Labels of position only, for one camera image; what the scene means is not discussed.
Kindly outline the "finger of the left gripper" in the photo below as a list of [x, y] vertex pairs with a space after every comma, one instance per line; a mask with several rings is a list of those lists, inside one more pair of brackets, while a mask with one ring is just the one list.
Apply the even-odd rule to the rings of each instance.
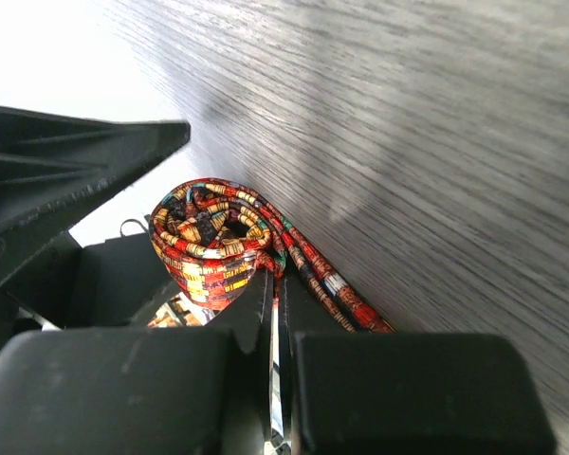
[[190, 138], [186, 120], [106, 122], [0, 106], [0, 287]]
[[60, 328], [145, 325], [175, 295], [146, 234], [80, 246], [58, 236], [9, 280], [9, 297]]

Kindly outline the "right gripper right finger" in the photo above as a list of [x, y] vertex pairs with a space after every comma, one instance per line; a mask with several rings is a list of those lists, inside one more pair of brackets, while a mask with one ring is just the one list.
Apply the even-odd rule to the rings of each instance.
[[489, 334], [353, 335], [289, 276], [283, 416], [296, 454], [553, 454], [527, 364]]

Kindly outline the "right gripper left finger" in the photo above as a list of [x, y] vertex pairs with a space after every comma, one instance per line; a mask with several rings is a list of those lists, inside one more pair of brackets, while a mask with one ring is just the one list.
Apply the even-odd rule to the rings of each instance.
[[272, 279], [202, 327], [27, 332], [0, 351], [0, 454], [260, 454]]

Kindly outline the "multicoloured patterned tie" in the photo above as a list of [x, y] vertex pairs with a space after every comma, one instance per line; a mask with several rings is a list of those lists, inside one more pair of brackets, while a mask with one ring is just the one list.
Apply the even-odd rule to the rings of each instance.
[[149, 236], [183, 294], [222, 311], [259, 269], [276, 281], [289, 264], [310, 294], [348, 332], [394, 332], [336, 268], [260, 193], [219, 178], [185, 182], [154, 208]]

